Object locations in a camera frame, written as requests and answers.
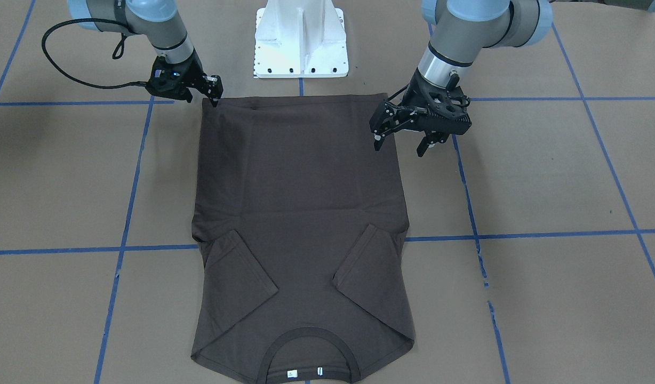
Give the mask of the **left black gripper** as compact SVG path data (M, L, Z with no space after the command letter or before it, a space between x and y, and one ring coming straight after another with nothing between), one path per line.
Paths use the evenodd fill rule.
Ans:
M442 78L442 85L425 79L419 70L402 91L402 100L392 103L393 96L378 104L369 119L374 137L374 150L380 151L386 136L400 130L425 132L416 148L422 158L428 149L445 143L450 134L465 134L472 126L467 107L471 99L459 87L460 76L451 71Z

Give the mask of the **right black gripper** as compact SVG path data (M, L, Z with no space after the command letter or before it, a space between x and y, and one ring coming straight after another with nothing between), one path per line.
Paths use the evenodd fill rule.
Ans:
M204 95L212 107L217 107L223 95L222 78L218 75L205 75L196 53L179 63L169 63L164 56L155 58L146 85L149 94L191 102L191 89Z

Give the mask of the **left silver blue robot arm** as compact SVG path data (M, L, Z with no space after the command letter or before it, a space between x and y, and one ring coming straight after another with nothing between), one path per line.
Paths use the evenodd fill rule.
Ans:
M548 1L424 1L421 11L434 27L432 36L408 85L372 114L375 150L402 130L424 134L418 156L452 134L465 134L472 124L471 100L461 82L480 51L533 45L553 21Z

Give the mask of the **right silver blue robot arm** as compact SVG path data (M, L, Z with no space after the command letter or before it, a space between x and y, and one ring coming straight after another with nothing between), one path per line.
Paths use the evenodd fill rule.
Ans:
M217 106L221 78L203 70L174 1L69 1L67 7L82 28L148 38L157 57L149 80L138 87L155 97L186 102L193 100L194 89Z

